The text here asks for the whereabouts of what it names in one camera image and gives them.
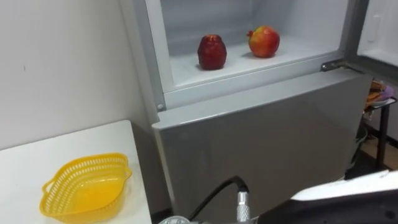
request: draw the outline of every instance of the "silver refrigerator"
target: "silver refrigerator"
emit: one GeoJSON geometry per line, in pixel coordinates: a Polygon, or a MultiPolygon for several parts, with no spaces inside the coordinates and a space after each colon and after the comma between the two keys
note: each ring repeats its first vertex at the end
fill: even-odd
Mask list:
{"type": "MultiPolygon", "coordinates": [[[[398,1],[121,0],[136,70],[176,215],[241,176],[252,214],[342,178],[373,77],[398,80],[398,1]],[[280,45],[253,57],[246,33],[271,26],[280,45]],[[198,65],[222,37],[224,67],[198,65]]],[[[236,189],[199,218],[233,221],[236,189]]]]}

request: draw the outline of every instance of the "refrigerator hinge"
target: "refrigerator hinge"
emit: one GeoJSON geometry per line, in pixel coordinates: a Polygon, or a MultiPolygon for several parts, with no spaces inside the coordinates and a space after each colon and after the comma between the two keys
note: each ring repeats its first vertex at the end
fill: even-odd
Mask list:
{"type": "Polygon", "coordinates": [[[354,70],[355,72],[363,73],[362,71],[353,68],[345,59],[333,60],[330,62],[325,62],[321,65],[321,72],[328,72],[337,68],[348,68],[354,70]]]}
{"type": "Polygon", "coordinates": [[[346,66],[346,60],[344,59],[333,60],[330,62],[323,63],[321,65],[321,72],[327,72],[345,66],[346,66]]]}

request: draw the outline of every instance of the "black cable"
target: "black cable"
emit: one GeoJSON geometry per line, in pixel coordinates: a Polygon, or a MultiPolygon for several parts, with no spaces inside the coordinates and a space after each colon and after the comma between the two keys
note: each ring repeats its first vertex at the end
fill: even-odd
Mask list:
{"type": "Polygon", "coordinates": [[[234,176],[229,178],[228,180],[224,181],[222,184],[220,184],[216,189],[212,191],[207,198],[202,201],[201,204],[195,209],[195,211],[189,216],[189,220],[192,221],[198,214],[206,207],[206,205],[220,192],[222,191],[225,187],[231,185],[231,184],[236,184],[238,186],[238,192],[247,192],[249,193],[249,188],[246,185],[246,183],[243,181],[242,178],[238,176],[234,176]]]}

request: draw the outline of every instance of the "yellow basket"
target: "yellow basket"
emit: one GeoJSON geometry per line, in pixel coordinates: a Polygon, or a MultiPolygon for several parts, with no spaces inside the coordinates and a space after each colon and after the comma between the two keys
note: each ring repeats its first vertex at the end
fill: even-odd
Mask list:
{"type": "Polygon", "coordinates": [[[128,159],[120,153],[76,159],[44,184],[40,211],[65,223],[110,219],[123,205],[124,183],[130,176],[128,159]]]}

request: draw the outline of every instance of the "red apple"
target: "red apple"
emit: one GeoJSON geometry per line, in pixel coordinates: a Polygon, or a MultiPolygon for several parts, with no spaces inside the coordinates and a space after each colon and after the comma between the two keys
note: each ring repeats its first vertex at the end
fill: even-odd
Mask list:
{"type": "Polygon", "coordinates": [[[216,34],[204,36],[198,48],[198,58],[204,70],[222,68],[226,61],[226,47],[221,37],[216,34]]]}
{"type": "Polygon", "coordinates": [[[269,26],[260,26],[255,31],[249,31],[249,47],[254,56],[269,58],[278,50],[279,34],[269,26]]]}

